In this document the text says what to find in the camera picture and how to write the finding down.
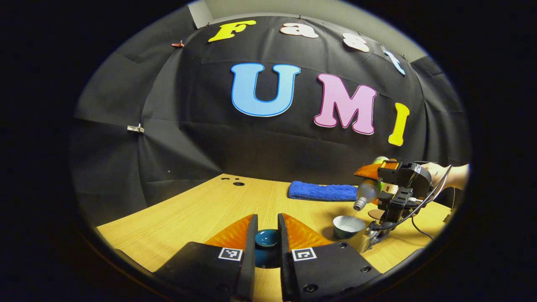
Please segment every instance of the wooden table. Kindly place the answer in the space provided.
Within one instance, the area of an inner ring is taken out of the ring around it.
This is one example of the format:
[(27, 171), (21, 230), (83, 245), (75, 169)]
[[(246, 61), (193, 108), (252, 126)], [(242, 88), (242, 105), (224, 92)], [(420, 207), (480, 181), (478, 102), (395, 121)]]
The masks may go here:
[[(243, 182), (244, 186), (233, 185)], [(287, 198), (289, 183), (222, 174), (140, 212), (97, 229), (114, 248), (134, 261), (156, 271), (187, 242), (205, 242), (213, 235), (249, 214), (257, 214), (259, 230), (278, 228), (278, 213), (287, 213), (331, 241), (332, 220), (352, 215), (352, 202), (317, 202)], [(373, 204), (356, 213), (369, 224), (367, 212)], [(431, 202), (414, 218), (423, 231), (436, 236), (442, 230), (449, 208)], [(354, 248), (364, 231), (348, 240)], [(381, 243), (362, 254), (379, 272), (386, 272), (430, 239), (419, 233), (410, 220), (400, 224)], [(282, 301), (280, 270), (255, 268), (254, 301)]]

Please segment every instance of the blue towel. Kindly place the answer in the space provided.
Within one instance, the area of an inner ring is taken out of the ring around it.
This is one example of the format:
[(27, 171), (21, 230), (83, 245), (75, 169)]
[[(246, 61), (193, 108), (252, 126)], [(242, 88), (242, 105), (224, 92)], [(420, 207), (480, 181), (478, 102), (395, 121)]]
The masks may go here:
[(356, 200), (357, 188), (351, 185), (317, 185), (293, 181), (289, 198), (303, 200), (345, 201)]

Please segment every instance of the black fabric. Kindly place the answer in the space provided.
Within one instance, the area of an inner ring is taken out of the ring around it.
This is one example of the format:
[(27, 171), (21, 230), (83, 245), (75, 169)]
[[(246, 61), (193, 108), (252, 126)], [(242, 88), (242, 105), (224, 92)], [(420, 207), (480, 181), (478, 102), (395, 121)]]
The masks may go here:
[[(208, 42), (221, 24), (249, 19), (257, 23), (231, 39)], [(319, 37), (281, 33), (282, 24), (290, 22), (313, 27)], [(276, 16), (230, 20), (195, 31), (190, 13), (182, 9), (131, 38), (97, 70), (81, 96), (75, 117), (119, 127), (116, 135), (130, 140), (132, 149), (130, 157), (120, 155), (120, 149), (114, 156), (129, 158), (131, 165), (125, 164), (128, 168), (114, 171), (114, 175), (138, 171), (138, 183), (121, 186), (121, 190), (118, 187), (115, 192), (123, 197), (115, 201), (102, 199), (108, 194), (107, 184), (86, 188), (82, 175), (99, 174), (104, 166), (87, 162), (86, 170), (94, 169), (88, 172), (80, 168), (84, 159), (73, 159), (79, 163), (73, 170), (80, 175), (75, 185), (81, 188), (77, 192), (85, 203), (83, 208), (99, 223), (110, 221), (143, 206), (136, 199), (136, 205), (142, 206), (133, 208), (125, 196), (143, 197), (145, 206), (150, 206), (222, 172), (285, 182), (357, 185), (361, 178), (353, 173), (379, 155), (443, 165), (467, 163), (466, 117), (434, 61), (425, 57), (410, 64), (394, 53), (406, 71), (402, 76), (377, 41), (362, 36), (370, 48), (364, 53), (343, 43), (344, 32), (354, 33), (324, 21)], [(184, 48), (170, 46), (179, 40)], [(261, 100), (276, 96), (275, 64), (301, 68), (295, 78), (293, 103), (286, 112), (253, 117), (232, 105), (231, 67), (245, 62), (265, 66), (256, 86), (256, 97)], [(340, 122), (333, 128), (314, 124), (323, 97), (323, 85), (317, 79), (320, 73), (340, 77), (350, 96), (361, 84), (377, 91), (372, 135), (343, 129)], [(396, 119), (395, 103), (410, 110), (400, 147), (388, 142)], [(138, 123), (144, 134), (126, 131), (127, 125)], [(88, 129), (87, 125), (79, 127), (75, 134)], [(100, 135), (103, 142), (111, 138), (111, 133)], [(73, 144), (79, 146), (74, 149), (78, 154), (89, 152), (80, 139), (81, 135), (75, 135)], [(94, 198), (84, 199), (82, 194)], [(121, 211), (111, 215), (105, 207), (88, 205), (95, 199)]]

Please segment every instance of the human hand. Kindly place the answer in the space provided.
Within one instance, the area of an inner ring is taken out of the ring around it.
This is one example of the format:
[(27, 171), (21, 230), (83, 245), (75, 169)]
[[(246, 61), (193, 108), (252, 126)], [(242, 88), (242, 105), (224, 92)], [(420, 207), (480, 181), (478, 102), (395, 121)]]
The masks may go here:
[[(431, 181), (432, 181), (433, 187), (435, 187), (440, 182), (440, 180), (442, 179), (442, 177), (447, 171), (447, 167), (442, 167), (441, 165), (435, 164), (432, 162), (422, 164), (421, 166), (425, 168), (425, 170), (429, 171), (429, 173), (431, 174)], [(446, 185), (444, 186), (444, 188), (447, 188), (450, 186), (447, 183), (448, 181), (449, 179), (446, 180)]]

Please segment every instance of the letter m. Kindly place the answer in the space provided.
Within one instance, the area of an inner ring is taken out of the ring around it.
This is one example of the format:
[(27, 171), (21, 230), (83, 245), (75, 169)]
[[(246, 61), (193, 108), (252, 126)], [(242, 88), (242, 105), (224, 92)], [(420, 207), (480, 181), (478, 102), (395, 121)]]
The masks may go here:
[(365, 85), (360, 85), (352, 98), (345, 89), (341, 79), (331, 74), (319, 74), (319, 81), (323, 83), (323, 104), (321, 113), (313, 120), (322, 127), (335, 127), (337, 120), (334, 110), (337, 109), (339, 121), (343, 128), (347, 128), (356, 114), (356, 121), (352, 129), (362, 134), (373, 134), (373, 102), (376, 91)]

